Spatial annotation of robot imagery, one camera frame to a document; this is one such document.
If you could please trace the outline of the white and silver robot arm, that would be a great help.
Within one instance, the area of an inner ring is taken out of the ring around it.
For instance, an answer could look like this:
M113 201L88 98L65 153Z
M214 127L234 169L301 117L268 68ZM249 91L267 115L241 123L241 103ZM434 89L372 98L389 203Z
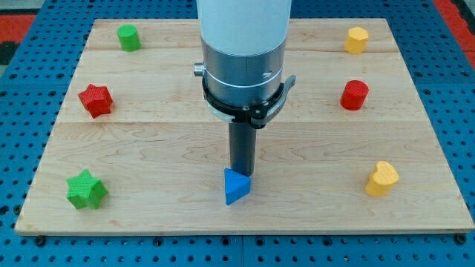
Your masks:
M259 105L278 90L291 0L197 0L204 84L227 105Z

